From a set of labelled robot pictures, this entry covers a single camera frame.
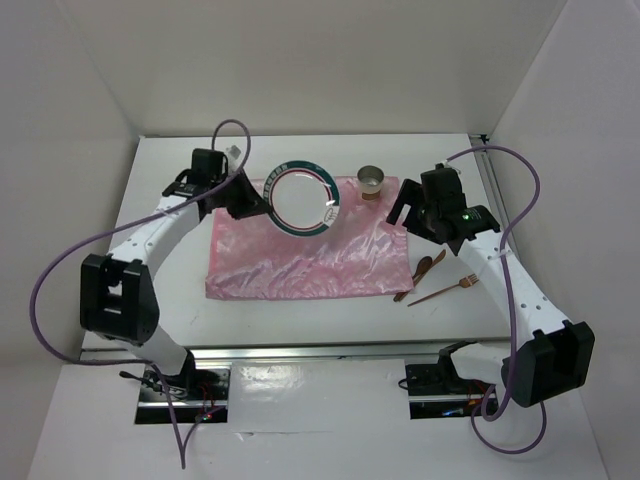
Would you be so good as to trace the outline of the small metal cup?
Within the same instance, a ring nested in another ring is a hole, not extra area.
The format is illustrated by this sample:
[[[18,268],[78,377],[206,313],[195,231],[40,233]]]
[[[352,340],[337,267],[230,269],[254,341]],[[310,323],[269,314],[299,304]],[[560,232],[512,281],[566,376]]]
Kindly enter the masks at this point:
[[[365,201],[377,200],[385,180],[384,172],[377,166],[365,165],[357,172],[357,183],[361,198]]]

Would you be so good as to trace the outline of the pink satin rose cloth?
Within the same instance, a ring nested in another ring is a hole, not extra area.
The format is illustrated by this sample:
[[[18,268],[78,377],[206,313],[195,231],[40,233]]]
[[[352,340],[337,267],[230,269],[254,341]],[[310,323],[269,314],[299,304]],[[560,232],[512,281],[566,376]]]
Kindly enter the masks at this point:
[[[406,232],[386,221],[399,192],[385,179],[366,202],[340,177],[341,209],[325,232],[296,237],[266,215],[233,219],[216,211],[205,295],[215,300],[311,300],[392,295],[412,285]]]

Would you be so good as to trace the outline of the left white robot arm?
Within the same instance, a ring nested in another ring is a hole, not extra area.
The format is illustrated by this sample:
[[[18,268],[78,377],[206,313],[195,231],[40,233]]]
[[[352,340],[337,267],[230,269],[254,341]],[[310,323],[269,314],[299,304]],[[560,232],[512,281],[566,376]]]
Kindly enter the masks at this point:
[[[224,209],[235,220],[270,212],[240,168],[241,153],[237,146],[194,149],[190,167],[162,192],[152,221],[81,265],[81,327],[155,364],[163,389],[176,399],[196,390],[195,358],[161,327],[153,280],[174,248],[214,210]]]

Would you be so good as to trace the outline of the white plate with coloured rim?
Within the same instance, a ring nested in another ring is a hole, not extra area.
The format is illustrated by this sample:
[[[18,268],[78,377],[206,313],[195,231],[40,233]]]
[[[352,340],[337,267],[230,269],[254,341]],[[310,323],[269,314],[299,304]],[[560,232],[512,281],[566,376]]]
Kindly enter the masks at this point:
[[[274,225],[295,237],[313,237],[337,220],[341,196],[336,180],[321,166],[303,160],[278,165],[266,177],[263,199]]]

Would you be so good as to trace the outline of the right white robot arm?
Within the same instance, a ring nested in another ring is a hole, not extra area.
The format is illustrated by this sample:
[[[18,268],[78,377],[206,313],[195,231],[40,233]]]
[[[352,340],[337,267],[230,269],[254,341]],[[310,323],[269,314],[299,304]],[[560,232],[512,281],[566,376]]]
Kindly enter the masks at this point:
[[[442,165],[402,182],[387,217],[406,230],[447,246],[488,291],[506,318],[513,346],[459,342],[441,350],[436,379],[448,392],[470,380],[503,384],[527,408],[581,387],[595,344],[593,330],[573,323],[538,288],[502,240],[502,230],[482,205],[470,206],[458,173]]]

